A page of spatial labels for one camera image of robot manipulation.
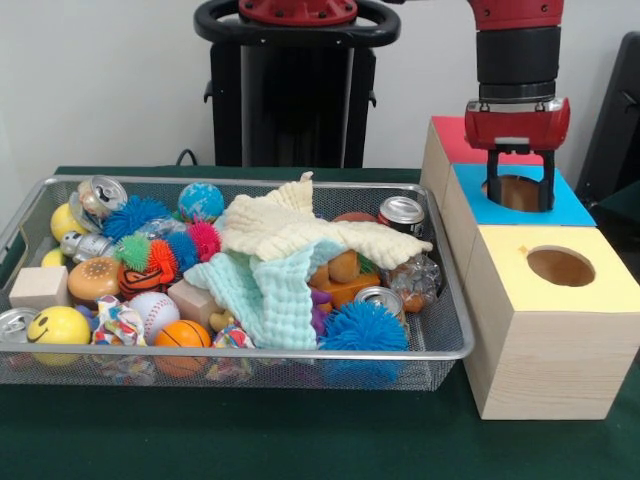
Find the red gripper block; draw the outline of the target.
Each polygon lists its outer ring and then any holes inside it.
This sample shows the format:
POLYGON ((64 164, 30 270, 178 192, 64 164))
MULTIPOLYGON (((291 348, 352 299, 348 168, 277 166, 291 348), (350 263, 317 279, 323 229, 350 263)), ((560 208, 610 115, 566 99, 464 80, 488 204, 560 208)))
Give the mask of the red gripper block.
POLYGON ((538 183, 538 208, 552 210, 554 204, 555 150, 565 141, 569 120, 568 98, 529 103, 467 103, 464 123, 469 145, 488 151, 487 197, 500 205, 502 185, 498 174, 498 149, 526 148, 538 151, 543 160, 543 177, 538 183))

